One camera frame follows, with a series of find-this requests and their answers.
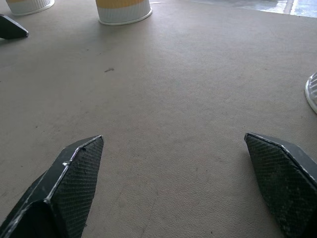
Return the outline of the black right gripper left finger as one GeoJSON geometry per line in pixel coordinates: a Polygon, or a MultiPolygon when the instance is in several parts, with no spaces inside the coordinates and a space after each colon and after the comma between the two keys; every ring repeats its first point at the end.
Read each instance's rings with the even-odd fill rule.
{"type": "Polygon", "coordinates": [[[96,192],[104,138],[66,146],[0,225],[0,238],[81,238],[96,192]]]}

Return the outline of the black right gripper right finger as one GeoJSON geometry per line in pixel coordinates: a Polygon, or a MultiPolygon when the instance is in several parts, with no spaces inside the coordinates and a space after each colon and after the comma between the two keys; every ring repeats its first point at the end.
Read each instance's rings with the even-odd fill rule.
{"type": "Polygon", "coordinates": [[[317,163],[299,146],[248,132],[257,183],[285,238],[317,238],[317,163]]]}

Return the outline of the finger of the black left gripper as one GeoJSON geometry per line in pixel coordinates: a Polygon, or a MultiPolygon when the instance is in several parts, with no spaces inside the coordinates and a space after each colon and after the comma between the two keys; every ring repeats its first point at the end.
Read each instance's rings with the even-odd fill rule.
{"type": "Polygon", "coordinates": [[[0,14],[0,38],[5,40],[13,40],[27,38],[29,32],[19,23],[6,15],[0,14]]]}

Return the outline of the yellow and white paper cup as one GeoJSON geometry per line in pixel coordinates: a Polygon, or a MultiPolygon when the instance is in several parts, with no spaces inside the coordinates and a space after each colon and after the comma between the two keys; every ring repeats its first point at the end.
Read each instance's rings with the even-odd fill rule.
{"type": "Polygon", "coordinates": [[[305,96],[312,110],[317,114],[317,72],[312,74],[305,84],[305,96]]]}
{"type": "Polygon", "coordinates": [[[35,14],[52,7],[55,0],[5,0],[15,16],[35,14]]]}
{"type": "Polygon", "coordinates": [[[149,17],[149,0],[96,0],[99,22],[103,25],[127,25],[149,17]]]}

